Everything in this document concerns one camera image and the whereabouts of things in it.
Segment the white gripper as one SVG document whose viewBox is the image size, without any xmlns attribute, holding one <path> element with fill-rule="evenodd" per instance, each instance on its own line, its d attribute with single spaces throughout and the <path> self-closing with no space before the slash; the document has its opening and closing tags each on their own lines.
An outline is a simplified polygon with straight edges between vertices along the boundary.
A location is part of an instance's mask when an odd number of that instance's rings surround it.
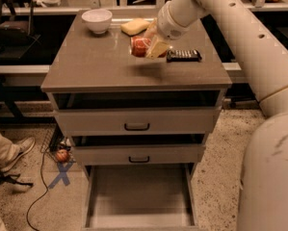
<svg viewBox="0 0 288 231">
<path fill-rule="evenodd" d="M 171 1 L 167 2 L 158 12 L 157 19 L 154 19 L 144 32 L 145 39 L 152 39 L 145 56 L 156 59 L 166 53 L 170 45 L 162 38 L 180 39 L 189 31 L 194 19 L 195 13 L 192 8 L 178 8 Z"/>
</svg>

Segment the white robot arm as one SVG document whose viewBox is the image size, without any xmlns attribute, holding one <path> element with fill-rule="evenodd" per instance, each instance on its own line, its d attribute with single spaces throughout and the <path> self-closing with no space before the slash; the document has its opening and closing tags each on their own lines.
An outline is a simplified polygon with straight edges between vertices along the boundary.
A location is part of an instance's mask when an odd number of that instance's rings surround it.
<svg viewBox="0 0 288 231">
<path fill-rule="evenodd" d="M 237 231 L 288 231 L 288 50 L 241 0 L 171 0 L 144 36 L 161 55 L 205 13 L 216 20 L 267 117 L 251 136 L 240 176 Z"/>
</svg>

